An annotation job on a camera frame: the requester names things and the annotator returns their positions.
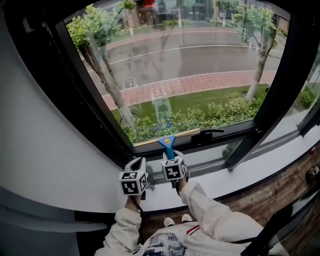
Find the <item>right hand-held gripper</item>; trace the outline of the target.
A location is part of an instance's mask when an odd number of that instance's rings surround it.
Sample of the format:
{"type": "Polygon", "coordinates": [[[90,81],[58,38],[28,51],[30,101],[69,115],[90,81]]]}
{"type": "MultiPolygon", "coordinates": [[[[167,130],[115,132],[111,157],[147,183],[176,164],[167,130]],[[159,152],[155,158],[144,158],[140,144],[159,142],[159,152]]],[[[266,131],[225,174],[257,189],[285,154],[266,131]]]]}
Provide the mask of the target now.
{"type": "Polygon", "coordinates": [[[184,154],[178,150],[173,150],[174,159],[169,159],[167,152],[162,154],[162,171],[167,181],[182,179],[187,173],[184,154]]]}

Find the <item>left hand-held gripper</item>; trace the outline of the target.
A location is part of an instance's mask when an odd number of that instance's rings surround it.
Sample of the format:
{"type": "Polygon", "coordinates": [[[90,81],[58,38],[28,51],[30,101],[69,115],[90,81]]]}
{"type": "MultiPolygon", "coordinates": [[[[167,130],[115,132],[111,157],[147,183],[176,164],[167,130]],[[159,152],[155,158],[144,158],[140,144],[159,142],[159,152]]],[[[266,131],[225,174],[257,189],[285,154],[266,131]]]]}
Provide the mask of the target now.
{"type": "Polygon", "coordinates": [[[126,164],[124,171],[119,173],[119,182],[125,196],[141,196],[148,187],[146,158],[137,157],[126,164]]]}

